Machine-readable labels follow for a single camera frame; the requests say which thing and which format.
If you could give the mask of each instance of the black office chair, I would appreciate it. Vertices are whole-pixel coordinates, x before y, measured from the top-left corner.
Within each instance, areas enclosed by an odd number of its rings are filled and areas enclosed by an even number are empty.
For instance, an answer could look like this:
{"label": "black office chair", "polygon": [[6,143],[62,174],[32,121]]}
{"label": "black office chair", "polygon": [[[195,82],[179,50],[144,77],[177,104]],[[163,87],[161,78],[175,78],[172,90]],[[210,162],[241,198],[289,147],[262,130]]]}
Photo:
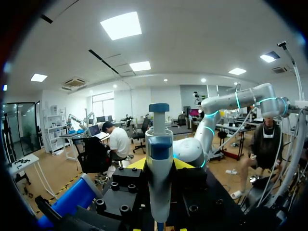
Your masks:
{"label": "black office chair", "polygon": [[186,117],[185,114],[179,115],[178,120],[175,121],[175,123],[177,123],[179,126],[184,126],[184,125],[186,125],[186,118],[185,118],[185,117]]}
{"label": "black office chair", "polygon": [[136,151],[137,149],[140,149],[140,148],[141,148],[142,151],[143,151],[143,154],[145,154],[145,151],[144,151],[144,149],[143,149],[143,148],[145,148],[145,144],[142,144],[142,139],[145,138],[145,132],[147,131],[149,124],[150,124],[150,119],[145,118],[144,121],[143,121],[142,127],[141,127],[142,132],[137,132],[137,133],[132,134],[131,137],[132,137],[134,140],[135,140],[135,139],[137,139],[137,140],[140,139],[140,145],[136,145],[136,146],[135,146],[135,149],[133,150],[133,153],[135,153],[135,151]]}
{"label": "black office chair", "polygon": [[[99,173],[104,176],[111,165],[108,156],[109,146],[102,144],[97,137],[73,139],[73,143],[78,151],[78,161],[84,173]],[[95,179],[96,183],[106,184],[108,177],[104,180]]]}

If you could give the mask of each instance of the computer monitor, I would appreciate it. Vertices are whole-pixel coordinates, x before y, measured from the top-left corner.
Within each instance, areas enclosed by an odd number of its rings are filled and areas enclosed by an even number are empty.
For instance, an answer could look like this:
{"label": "computer monitor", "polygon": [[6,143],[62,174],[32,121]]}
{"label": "computer monitor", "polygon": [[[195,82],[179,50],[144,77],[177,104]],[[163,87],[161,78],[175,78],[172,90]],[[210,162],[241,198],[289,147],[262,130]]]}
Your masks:
{"label": "computer monitor", "polygon": [[104,116],[101,116],[101,117],[96,117],[96,121],[97,121],[98,123],[103,123],[103,122],[105,122],[106,120],[105,120],[105,117],[104,117]]}
{"label": "computer monitor", "polygon": [[199,116],[199,109],[190,109],[189,114],[191,116]]}
{"label": "computer monitor", "polygon": [[98,127],[98,125],[90,126],[90,127],[89,127],[89,131],[90,131],[90,133],[91,133],[91,136],[95,136],[95,135],[101,133],[100,128]]}

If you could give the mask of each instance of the face mask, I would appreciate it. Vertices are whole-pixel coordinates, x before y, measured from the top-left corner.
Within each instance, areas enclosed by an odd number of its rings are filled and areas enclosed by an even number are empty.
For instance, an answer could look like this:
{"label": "face mask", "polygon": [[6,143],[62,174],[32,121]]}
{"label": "face mask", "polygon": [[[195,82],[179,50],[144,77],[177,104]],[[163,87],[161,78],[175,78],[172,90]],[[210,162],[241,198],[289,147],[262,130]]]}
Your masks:
{"label": "face mask", "polygon": [[267,135],[267,134],[265,134],[265,132],[264,132],[264,128],[263,128],[263,137],[264,138],[273,138],[274,137],[274,134],[275,134],[275,129],[274,129],[274,131],[273,131],[273,134],[271,134],[271,135]]}

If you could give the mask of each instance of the white t-shirt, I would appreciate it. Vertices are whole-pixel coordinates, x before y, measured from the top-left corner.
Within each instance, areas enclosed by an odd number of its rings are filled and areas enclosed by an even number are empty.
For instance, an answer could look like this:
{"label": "white t-shirt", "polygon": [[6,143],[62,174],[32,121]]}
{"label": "white t-shirt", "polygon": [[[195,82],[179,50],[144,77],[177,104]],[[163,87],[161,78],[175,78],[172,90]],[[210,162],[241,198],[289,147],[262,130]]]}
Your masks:
{"label": "white t-shirt", "polygon": [[122,128],[115,128],[110,134],[110,149],[117,149],[116,154],[125,158],[129,154],[130,140],[126,131]]}

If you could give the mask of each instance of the window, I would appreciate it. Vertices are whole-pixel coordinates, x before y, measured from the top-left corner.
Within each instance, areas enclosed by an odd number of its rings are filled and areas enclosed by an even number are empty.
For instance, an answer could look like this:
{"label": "window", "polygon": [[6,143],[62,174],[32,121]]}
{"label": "window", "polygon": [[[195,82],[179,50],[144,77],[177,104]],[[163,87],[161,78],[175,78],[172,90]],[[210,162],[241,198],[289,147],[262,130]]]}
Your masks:
{"label": "window", "polygon": [[115,118],[114,93],[108,92],[92,96],[93,112],[96,117],[112,116]]}

